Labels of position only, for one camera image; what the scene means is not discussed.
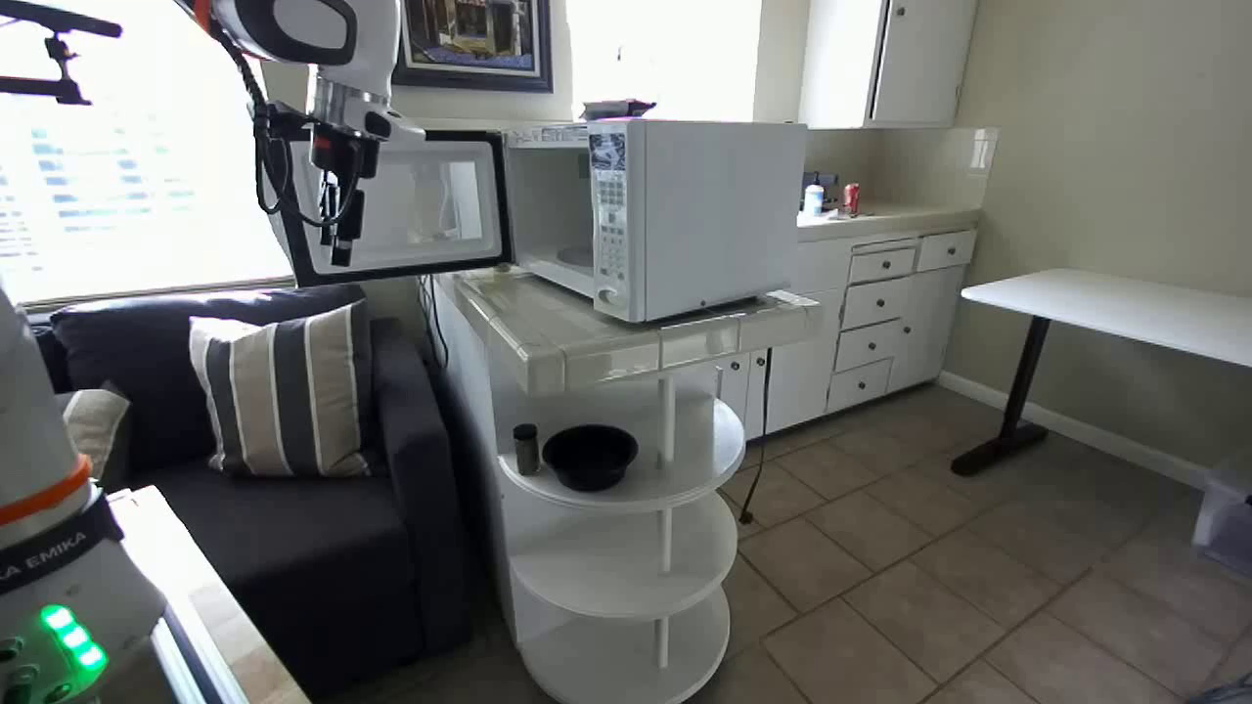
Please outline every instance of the microwave door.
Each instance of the microwave door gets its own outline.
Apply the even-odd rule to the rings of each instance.
[[[308,143],[292,144],[292,188],[318,212],[322,173]],[[476,269],[512,262],[505,200],[503,138],[495,132],[431,130],[424,142],[384,142],[378,172],[361,180],[364,217],[347,266],[332,263],[322,229],[285,214],[275,232],[298,286]]]

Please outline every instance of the small jar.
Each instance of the small jar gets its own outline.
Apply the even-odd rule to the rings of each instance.
[[[538,428],[533,423],[513,426],[513,450],[517,452],[517,474],[533,476],[540,474]]]

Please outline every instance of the dark gray couch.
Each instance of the dark gray couch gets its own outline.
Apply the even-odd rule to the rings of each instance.
[[[156,485],[274,651],[328,694],[468,636],[448,436],[414,344],[373,321],[374,415],[388,476],[230,479],[187,351],[192,316],[265,324],[363,297],[356,286],[108,301],[36,326],[59,392],[133,403],[129,486]]]

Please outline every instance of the round shelf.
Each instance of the round shelf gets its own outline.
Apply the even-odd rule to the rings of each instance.
[[[670,571],[661,574],[655,514],[585,519],[532,540],[510,559],[540,599],[583,616],[657,619],[717,589],[735,562],[735,517],[717,494],[674,510]]]
[[[526,669],[562,704],[674,704],[712,676],[730,640],[719,588],[670,619],[670,663],[656,665],[651,621],[575,619],[518,645]]]
[[[566,487],[552,470],[533,476],[517,474],[517,457],[500,455],[501,472],[540,499],[605,514],[659,511],[694,501],[730,480],[744,460],[744,425],[730,406],[711,396],[682,395],[675,406],[674,462],[662,466],[659,456],[659,416],[640,412],[607,421],[639,441],[639,457],[626,467],[616,486],[587,494]],[[606,422],[587,418],[586,422]],[[552,428],[555,433],[561,428]]]

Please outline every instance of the picture frame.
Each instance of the picture frame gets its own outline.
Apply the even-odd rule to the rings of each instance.
[[[402,0],[397,85],[552,93],[548,0]]]

